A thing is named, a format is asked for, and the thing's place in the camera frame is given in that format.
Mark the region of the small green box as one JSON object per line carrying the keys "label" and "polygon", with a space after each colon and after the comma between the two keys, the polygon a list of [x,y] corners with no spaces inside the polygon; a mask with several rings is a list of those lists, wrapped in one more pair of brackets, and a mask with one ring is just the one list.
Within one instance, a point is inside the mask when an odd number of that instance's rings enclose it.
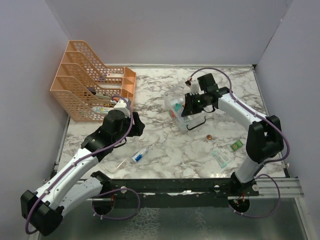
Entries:
{"label": "small green box", "polygon": [[237,151],[239,148],[243,146],[243,142],[239,139],[236,142],[234,142],[230,147],[233,151]]}

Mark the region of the clear medicine kit box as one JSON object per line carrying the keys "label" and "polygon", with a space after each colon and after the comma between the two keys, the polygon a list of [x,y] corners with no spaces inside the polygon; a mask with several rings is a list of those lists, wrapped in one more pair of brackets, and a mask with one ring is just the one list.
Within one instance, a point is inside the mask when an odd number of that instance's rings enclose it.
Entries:
{"label": "clear medicine kit box", "polygon": [[178,129],[187,132],[206,123],[207,114],[218,109],[219,97],[228,93],[227,87],[215,87],[192,95],[186,86],[178,85],[164,93],[164,107]]}

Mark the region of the blue white gauze packet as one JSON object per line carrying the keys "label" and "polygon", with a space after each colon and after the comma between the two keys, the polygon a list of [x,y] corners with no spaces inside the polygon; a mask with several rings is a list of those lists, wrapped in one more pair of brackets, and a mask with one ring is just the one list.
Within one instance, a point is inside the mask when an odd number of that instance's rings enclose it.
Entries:
{"label": "blue white gauze packet", "polygon": [[186,128],[191,121],[192,119],[190,118],[190,116],[184,116],[180,118],[180,124],[182,128]]}

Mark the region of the white plastic bottle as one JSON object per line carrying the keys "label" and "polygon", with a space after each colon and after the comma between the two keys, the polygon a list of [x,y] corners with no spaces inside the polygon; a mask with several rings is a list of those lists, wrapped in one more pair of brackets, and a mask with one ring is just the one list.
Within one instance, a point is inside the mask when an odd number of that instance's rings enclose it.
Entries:
{"label": "white plastic bottle", "polygon": [[176,99],[173,99],[170,102],[170,105],[174,107],[176,105],[183,105],[184,103],[185,103],[185,99],[184,98],[176,98]]}

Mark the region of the blue white tube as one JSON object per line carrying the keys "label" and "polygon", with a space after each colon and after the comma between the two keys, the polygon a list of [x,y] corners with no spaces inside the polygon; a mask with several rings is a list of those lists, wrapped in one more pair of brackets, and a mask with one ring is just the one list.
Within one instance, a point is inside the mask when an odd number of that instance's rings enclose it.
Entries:
{"label": "blue white tube", "polygon": [[150,151],[150,146],[144,147],[140,150],[138,150],[130,159],[130,161],[133,164],[138,163],[149,151]]}

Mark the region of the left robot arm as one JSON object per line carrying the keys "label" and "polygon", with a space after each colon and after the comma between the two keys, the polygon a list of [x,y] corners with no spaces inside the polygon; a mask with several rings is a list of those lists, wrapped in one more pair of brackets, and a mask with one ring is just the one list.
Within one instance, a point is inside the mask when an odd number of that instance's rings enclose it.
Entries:
{"label": "left robot arm", "polygon": [[61,171],[36,191],[26,190],[22,194],[20,203],[21,214],[26,220],[25,232],[31,235],[29,226],[32,225],[43,236],[48,236],[76,206],[94,196],[106,197],[111,190],[108,182],[96,177],[89,177],[82,184],[77,184],[78,180],[124,139],[141,136],[144,128],[137,112],[126,116],[121,110],[111,110]]}

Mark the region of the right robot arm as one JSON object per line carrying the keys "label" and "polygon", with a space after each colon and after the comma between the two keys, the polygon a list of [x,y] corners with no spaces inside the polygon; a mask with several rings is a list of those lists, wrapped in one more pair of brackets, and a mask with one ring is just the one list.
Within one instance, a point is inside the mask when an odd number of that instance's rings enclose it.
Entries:
{"label": "right robot arm", "polygon": [[198,77],[196,81],[190,78],[185,84],[189,93],[184,96],[182,117],[199,114],[205,107],[212,106],[213,110],[225,112],[247,130],[246,159],[232,173],[229,184],[234,195],[242,195],[267,160],[284,149],[280,119],[255,111],[237,98],[231,87],[218,87],[211,73]]}

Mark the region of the clear teal pad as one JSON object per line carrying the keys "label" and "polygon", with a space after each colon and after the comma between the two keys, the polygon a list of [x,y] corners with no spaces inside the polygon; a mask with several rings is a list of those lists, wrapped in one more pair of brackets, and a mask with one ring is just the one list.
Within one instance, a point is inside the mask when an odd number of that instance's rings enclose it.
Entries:
{"label": "clear teal pad", "polygon": [[225,168],[229,163],[230,163],[230,158],[222,151],[215,150],[212,153],[212,156],[216,159],[217,163],[219,164],[219,166],[223,169]]}

